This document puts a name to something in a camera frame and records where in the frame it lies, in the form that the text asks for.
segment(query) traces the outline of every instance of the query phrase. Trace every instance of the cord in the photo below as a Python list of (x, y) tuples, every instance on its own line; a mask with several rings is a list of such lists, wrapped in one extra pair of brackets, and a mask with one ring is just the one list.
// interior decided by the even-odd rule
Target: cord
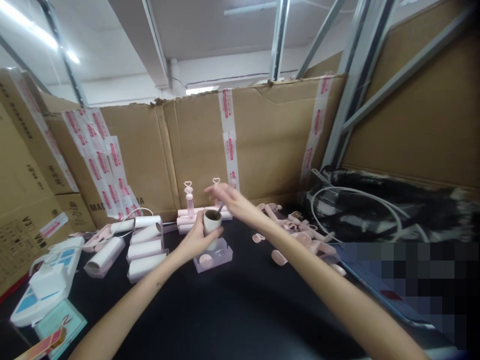
[[(137, 210), (147, 210), (147, 211), (150, 212), (150, 214), (151, 214), (152, 216), (154, 216), (154, 212), (153, 212), (152, 210), (150, 210), (149, 208), (146, 208), (146, 207), (137, 207), (135, 210), (130, 211), (130, 212), (128, 213), (128, 215), (125, 216), (125, 218), (123, 218), (123, 220), (120, 222), (120, 224), (123, 224), (125, 220), (131, 220), (131, 219), (129, 219), (129, 216), (132, 215), (132, 214), (133, 214), (134, 212), (136, 212)], [(130, 231), (130, 232), (127, 232), (125, 235), (118, 236), (118, 238), (126, 237), (127, 235), (129, 235), (129, 234), (131, 234), (131, 233), (133, 233), (133, 232), (134, 232), (133, 230)], [(58, 251), (54, 251), (54, 252), (52, 252), (52, 253), (50, 253), (50, 254), (42, 255), (42, 256), (38, 257), (36, 260), (41, 259), (41, 258), (46, 257), (46, 256), (49, 255), (49, 256), (46, 258), (46, 260), (43, 260), (43, 263), (48, 263), (48, 262), (50, 261), (50, 259), (52, 259), (55, 255), (58, 255), (58, 254), (62, 253), (62, 252), (65, 251), (65, 250), (94, 248), (94, 247), (96, 247), (96, 246), (98, 246), (98, 245), (107, 243), (107, 242), (108, 242), (111, 238), (113, 238), (113, 237), (114, 237), (114, 233), (112, 232), (107, 238), (105, 238), (105, 239), (103, 239), (102, 241), (99, 241), (99, 242), (97, 242), (97, 243), (88, 244), (88, 245), (81, 245), (81, 246), (62, 247), (62, 248), (58, 249)], [(59, 245), (59, 244), (52, 245), (52, 246), (48, 247), (48, 250), (54, 250), (55, 247), (57, 247), (58, 245)], [(29, 270), (29, 272), (28, 272), (28, 276), (32, 276), (32, 271), (33, 271), (33, 269), (34, 269), (34, 265), (35, 265), (35, 264), (38, 264), (39, 261), (36, 262), (36, 260), (31, 264), (30, 270)]]
[[(311, 200), (310, 200), (310, 209), (311, 209), (311, 213), (313, 215), (313, 218), (315, 219), (315, 221), (318, 223), (319, 227), (326, 233), (328, 234), (329, 232), (327, 231), (327, 229), (320, 223), (319, 219), (317, 218), (317, 216), (315, 215), (315, 210), (314, 210), (314, 200), (315, 200), (315, 197), (317, 197), (318, 194), (320, 194), (321, 192), (323, 191), (326, 191), (326, 190), (330, 190), (330, 189), (335, 189), (335, 190), (338, 190), (338, 191), (344, 191), (344, 192), (350, 192), (350, 193), (355, 193), (355, 194), (359, 194), (359, 195), (363, 195), (367, 198), (370, 198), (370, 199), (373, 199), (373, 200), (376, 200), (378, 201), (379, 203), (381, 203), (383, 206), (385, 206), (388, 211), (391, 212), (391, 214), (393, 215), (393, 217), (395, 218), (395, 222), (396, 222), (396, 233), (395, 233), (395, 236), (393, 237), (393, 239), (391, 241), (389, 241), (390, 243), (394, 243), (398, 240), (398, 238), (402, 235), (402, 231), (403, 231), (403, 228), (402, 228), (402, 221), (400, 220), (400, 217), (398, 216), (398, 214), (395, 212), (397, 211), (398, 213), (400, 213), (401, 215), (403, 215), (404, 217), (406, 217), (407, 219), (409, 219), (409, 216), (408, 214), (403, 211), (402, 209), (400, 209), (398, 206), (392, 204), (391, 202), (388, 202), (380, 197), (377, 197), (375, 195), (372, 195), (372, 194), (369, 194), (368, 192), (364, 192), (364, 191), (361, 191), (361, 190), (357, 190), (357, 189), (354, 189), (354, 188), (350, 188), (350, 187), (342, 187), (342, 186), (328, 186), (328, 187), (324, 187), (322, 189), (320, 189), (319, 191), (317, 191), (312, 197), (311, 197)], [(427, 238), (427, 235), (425, 234), (425, 232), (423, 231), (423, 229), (420, 227), (420, 225), (418, 224), (415, 224), (418, 228), (418, 232), (420, 233), (422, 239), (424, 242), (428, 243), (428, 238)], [(343, 243), (343, 241), (337, 239), (336, 237), (332, 236), (332, 238), (334, 240), (336, 240), (337, 242), (339, 243)]]

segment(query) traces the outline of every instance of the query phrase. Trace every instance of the white power adapter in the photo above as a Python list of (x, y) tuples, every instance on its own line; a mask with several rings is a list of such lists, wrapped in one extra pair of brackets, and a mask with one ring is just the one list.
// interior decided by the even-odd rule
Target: white power adapter
[(37, 299), (43, 299), (67, 287), (68, 274), (64, 264), (43, 263), (29, 281)]

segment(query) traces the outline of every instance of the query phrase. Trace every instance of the cardboard box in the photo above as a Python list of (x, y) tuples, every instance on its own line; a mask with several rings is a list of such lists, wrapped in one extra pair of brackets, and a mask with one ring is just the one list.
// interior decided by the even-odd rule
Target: cardboard box
[[(371, 98), (470, 2), (440, 1), (388, 33)], [(353, 130), (343, 166), (480, 193), (478, 34), (468, 29)]]
[[(254, 204), (286, 204), (295, 199), (322, 84), (323, 79), (312, 78), (231, 91), (239, 187)], [(344, 84), (345, 76), (331, 79), (312, 168), (323, 158)], [(157, 108), (168, 125), (182, 209), (187, 208), (185, 181), (192, 182), (197, 207), (212, 205), (204, 189), (213, 178), (228, 182), (220, 109), (218, 91), (177, 98)]]
[(68, 238), (69, 223), (54, 221), (61, 214), (52, 195), (0, 215), (0, 295), (27, 274), (49, 246)]
[(53, 195), (1, 103), (0, 166), (0, 214)]
[(75, 233), (94, 232), (97, 230), (90, 216), (89, 209), (80, 194), (56, 195), (55, 199), (68, 216), (68, 222)]
[(0, 69), (0, 102), (53, 193), (78, 192), (41, 110), (18, 69)]
[[(164, 221), (175, 220), (177, 207), (171, 186), (171, 150), (166, 126), (159, 126), (165, 121), (163, 113), (157, 114), (155, 106), (146, 104), (104, 107), (101, 113), (110, 134), (118, 137), (126, 180), (139, 205), (162, 216)], [(96, 227), (117, 221), (107, 217), (105, 205), (62, 115), (51, 114), (46, 121), (65, 154)]]

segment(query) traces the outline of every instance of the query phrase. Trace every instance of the white cable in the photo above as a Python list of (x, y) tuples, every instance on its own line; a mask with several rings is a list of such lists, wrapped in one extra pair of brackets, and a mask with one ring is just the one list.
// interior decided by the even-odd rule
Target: white cable
[[(395, 218), (395, 221), (396, 221), (396, 233), (395, 233), (395, 236), (393, 237), (393, 239), (390, 241), (392, 243), (396, 242), (397, 239), (400, 237), (401, 235), (401, 231), (403, 230), (402, 228), (402, 221), (400, 220), (400, 217), (398, 216), (398, 214), (394, 211), (397, 210), (400, 214), (404, 215), (405, 217), (408, 218), (408, 215), (407, 213), (405, 213), (405, 211), (403, 211), (402, 209), (398, 208), (397, 206), (393, 205), (392, 203), (386, 201), (386, 200), (383, 200), (382, 198), (380, 197), (377, 197), (375, 195), (372, 195), (372, 194), (369, 194), (368, 192), (364, 192), (364, 191), (361, 191), (361, 190), (357, 190), (357, 189), (354, 189), (354, 188), (350, 188), (350, 187), (341, 187), (341, 186), (328, 186), (328, 187), (324, 187), (322, 189), (320, 189), (319, 191), (317, 191), (312, 197), (311, 197), (311, 200), (310, 200), (310, 209), (311, 209), (311, 213), (313, 215), (313, 218), (316, 220), (316, 222), (318, 223), (319, 227), (325, 232), (325, 234), (328, 234), (329, 232), (327, 231), (327, 229), (325, 229), (325, 227), (320, 223), (319, 219), (317, 218), (317, 216), (315, 215), (315, 210), (314, 210), (314, 200), (315, 200), (315, 197), (320, 194), (321, 192), (323, 191), (326, 191), (326, 190), (330, 190), (330, 189), (335, 189), (335, 190), (339, 190), (339, 191), (345, 191), (345, 192), (350, 192), (350, 193), (356, 193), (356, 194), (360, 194), (360, 195), (363, 195), (367, 198), (370, 198), (370, 199), (374, 199), (376, 201), (378, 201), (379, 203), (381, 203), (383, 206), (385, 206), (388, 211), (391, 212), (391, 214), (393, 215), (393, 217)], [(336, 241), (338, 241), (339, 243), (343, 243), (343, 241), (337, 239), (336, 237), (332, 236), (332, 238)]]
[[(125, 220), (128, 220), (128, 219), (129, 219), (129, 216), (132, 215), (132, 214), (133, 214), (134, 212), (136, 212), (137, 210), (147, 210), (147, 211), (150, 212), (150, 214), (151, 214), (152, 216), (154, 216), (154, 212), (153, 212), (152, 210), (150, 210), (149, 208), (146, 208), (146, 207), (137, 207), (135, 210), (130, 211), (130, 212), (128, 213), (128, 215), (125, 216), (125, 218), (120, 222), (120, 224), (123, 224)], [(127, 236), (128, 234), (131, 234), (131, 233), (133, 233), (133, 230), (130, 231), (130, 232), (128, 232), (128, 233), (126, 233), (125, 235), (118, 236), (118, 237), (119, 237), (119, 238), (123, 238), (123, 237), (125, 237), (125, 236)], [(54, 251), (54, 252), (52, 252), (52, 253), (47, 253), (47, 254), (45, 254), (45, 255), (42, 255), (42, 256), (38, 257), (37, 259), (35, 259), (35, 261), (31, 264), (31, 266), (30, 266), (30, 271), (28, 272), (28, 276), (32, 276), (32, 271), (33, 271), (33, 269), (34, 269), (34, 265), (35, 265), (35, 264), (38, 264), (38, 262), (39, 262), (39, 261), (37, 261), (38, 259), (41, 259), (41, 258), (43, 258), (43, 257), (46, 257), (46, 256), (50, 255), (50, 256), (48, 256), (48, 257), (46, 258), (46, 260), (43, 260), (44, 263), (48, 263), (51, 258), (53, 258), (53, 257), (54, 257), (55, 255), (57, 255), (57, 254), (62, 253), (62, 252), (65, 251), (65, 250), (94, 248), (94, 247), (96, 247), (96, 246), (98, 246), (98, 245), (105, 244), (105, 243), (108, 242), (111, 238), (113, 238), (113, 236), (114, 236), (114, 233), (112, 232), (107, 238), (105, 238), (105, 239), (103, 239), (102, 241), (99, 241), (99, 242), (97, 242), (97, 243), (94, 243), (94, 244), (81, 245), (81, 246), (62, 247), (62, 248), (58, 249), (58, 251)], [(55, 249), (55, 247), (58, 246), (58, 245), (59, 245), (59, 244), (52, 245), (52, 246), (50, 246), (50, 247), (48, 248), (48, 250), (53, 250), (53, 249)]]

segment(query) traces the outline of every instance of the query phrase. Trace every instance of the white cylinder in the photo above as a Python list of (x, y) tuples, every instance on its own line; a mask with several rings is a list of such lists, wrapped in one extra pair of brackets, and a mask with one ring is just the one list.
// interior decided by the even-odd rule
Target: white cylinder
[(121, 233), (124, 231), (130, 231), (134, 229), (134, 223), (135, 223), (135, 219), (125, 220), (124, 222), (121, 222), (121, 221), (114, 222), (113, 224), (111, 224), (110, 229), (112, 233)]
[(128, 248), (126, 260), (131, 262), (136, 259), (148, 258), (162, 252), (162, 240), (148, 241)]
[[(210, 234), (213, 230), (217, 229), (220, 227), (222, 224), (222, 213), (220, 213), (216, 210), (207, 210), (203, 214), (203, 236), (207, 236)], [(212, 251), (217, 247), (217, 240), (214, 240), (209, 247), (206, 249), (208, 251)]]
[(160, 264), (166, 257), (167, 253), (163, 253), (133, 260), (130, 263), (130, 268), (128, 269), (128, 277), (131, 280), (135, 279), (138, 281), (148, 274), (148, 272), (154, 269), (158, 264)]
[(162, 233), (162, 224), (156, 222), (131, 237), (130, 244), (139, 244)]
[(122, 246), (125, 246), (125, 242), (120, 237), (112, 237), (101, 248), (99, 252), (95, 254), (87, 263), (86, 266), (94, 271), (99, 271), (105, 265), (109, 263), (115, 252)]
[(162, 218), (160, 215), (156, 216), (138, 216), (134, 219), (133, 227), (135, 229), (141, 229), (141, 228), (146, 228), (149, 227), (150, 225), (153, 225), (155, 223), (162, 223)]
[[(204, 207), (196, 207), (193, 209), (193, 211), (195, 212), (195, 214), (197, 214), (200, 210), (203, 210), (205, 209)], [(181, 218), (183, 216), (188, 216), (189, 215), (189, 210), (188, 209), (181, 209), (181, 210), (178, 210), (178, 217)]]
[(178, 226), (178, 233), (179, 233), (180, 235), (185, 235), (185, 234), (187, 234), (193, 227), (194, 227), (194, 224), (179, 225), (179, 226)]

